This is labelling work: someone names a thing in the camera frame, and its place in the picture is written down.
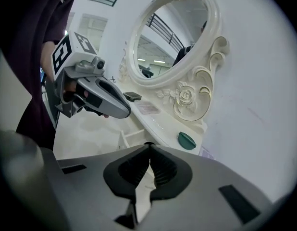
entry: hand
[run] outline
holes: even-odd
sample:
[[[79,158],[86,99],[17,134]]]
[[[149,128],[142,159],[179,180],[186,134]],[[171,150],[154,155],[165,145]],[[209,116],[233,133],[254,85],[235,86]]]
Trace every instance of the hand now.
[[[72,80],[72,81],[67,81],[64,87],[64,91],[71,91],[71,92],[76,92],[76,86],[77,82]],[[84,96],[87,98],[89,95],[88,91],[84,92]]]

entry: person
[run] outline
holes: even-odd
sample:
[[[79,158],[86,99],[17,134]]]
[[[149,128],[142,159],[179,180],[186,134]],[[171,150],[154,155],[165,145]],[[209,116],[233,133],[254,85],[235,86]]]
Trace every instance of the person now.
[[[55,129],[42,100],[39,69],[41,66],[53,81],[50,56],[64,36],[74,0],[21,1],[18,4],[22,10],[14,4],[19,16],[11,21],[12,32],[0,42],[9,66],[32,96],[16,132],[32,138],[39,147],[53,149]],[[6,21],[10,20],[8,16],[3,16]],[[66,91],[75,89],[76,82],[70,82],[65,87]]]
[[[203,24],[202,28],[201,28],[201,34],[203,33],[205,26],[206,26],[207,21]],[[188,47],[183,47],[177,54],[177,57],[172,65],[175,66],[180,60],[183,59],[184,56],[187,55],[187,53],[192,49],[194,45],[188,46]]]

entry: dark object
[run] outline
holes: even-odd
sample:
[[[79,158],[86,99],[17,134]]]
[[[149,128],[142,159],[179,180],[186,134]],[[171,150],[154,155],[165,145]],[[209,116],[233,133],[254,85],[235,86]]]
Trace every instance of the dark object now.
[[[256,218],[260,212],[232,185],[220,187],[219,191],[243,224]]]
[[[76,86],[76,94],[83,96],[83,93],[86,91],[86,89],[84,89],[82,86],[77,85]],[[92,104],[93,106],[99,108],[99,106],[102,103],[102,99],[95,96],[94,94],[88,92],[88,95],[86,97],[86,101],[90,104]]]
[[[192,49],[193,46],[183,47],[180,49],[179,53],[177,54],[177,57],[172,65],[175,66],[180,60],[184,58],[184,56],[187,55],[187,53]]]
[[[9,25],[8,29],[4,26],[0,30],[3,35],[0,48],[11,70],[32,96],[16,131],[49,149],[53,148],[55,129],[42,100],[41,50],[43,43],[57,44],[64,36],[73,1],[13,0],[13,9],[6,8],[0,13],[0,18]]]
[[[85,110],[88,111],[88,112],[93,112],[93,113],[97,114],[98,116],[103,115],[103,113],[98,112],[98,111],[96,111],[96,110],[93,110],[93,109],[91,109],[90,107],[85,107]]]
[[[80,170],[85,169],[85,168],[87,168],[87,167],[84,166],[83,164],[78,164],[78,165],[63,167],[61,169],[62,169],[64,174],[70,174],[70,173],[74,173],[74,172],[80,171]]]
[[[175,198],[192,179],[192,170],[184,160],[155,145],[145,145],[108,164],[103,173],[105,182],[116,196],[128,198],[135,204],[135,189],[149,162],[157,187],[150,193],[151,201]]]
[[[142,96],[140,96],[139,94],[135,93],[135,92],[124,92],[123,93],[125,98],[130,101],[130,102],[134,102],[135,100],[141,100]]]
[[[203,26],[202,26],[203,29],[206,27],[206,23],[207,23],[207,21],[204,22],[204,24],[203,24]]]
[[[115,221],[129,229],[134,229],[138,224],[136,206],[130,203],[126,211],[126,214],[119,216]]]
[[[103,176],[116,196],[128,198],[136,203],[136,187],[149,167],[149,146],[119,158],[108,164]]]
[[[145,142],[144,144],[152,145],[152,144],[155,144],[155,143],[153,143],[153,142]]]
[[[178,142],[184,149],[189,151],[196,148],[197,146],[195,141],[188,134],[183,132],[178,134]]]
[[[146,77],[146,78],[152,78],[152,76],[154,75],[154,73],[152,73],[151,71],[149,71],[146,67],[142,66],[142,65],[138,65],[142,74]]]
[[[156,145],[150,146],[150,165],[156,185],[156,189],[150,193],[151,201],[175,198],[191,182],[189,164]]]
[[[102,69],[102,68],[104,67],[104,65],[105,65],[104,62],[99,62],[99,63],[97,64],[97,68],[98,68],[98,69]]]
[[[112,78],[110,80],[112,80],[113,83],[116,83],[116,80],[115,80],[115,78],[113,78],[113,76],[112,76]]]
[[[124,101],[122,100],[121,96],[118,94],[117,90],[112,87],[112,85],[109,85],[111,82],[106,82],[102,79],[97,79],[95,81],[96,85],[99,85],[101,88],[103,88],[106,92],[108,92],[110,95],[112,95],[114,98],[117,99],[121,104],[124,105]]]
[[[91,82],[87,77],[84,77],[84,79],[85,79],[87,82]]]

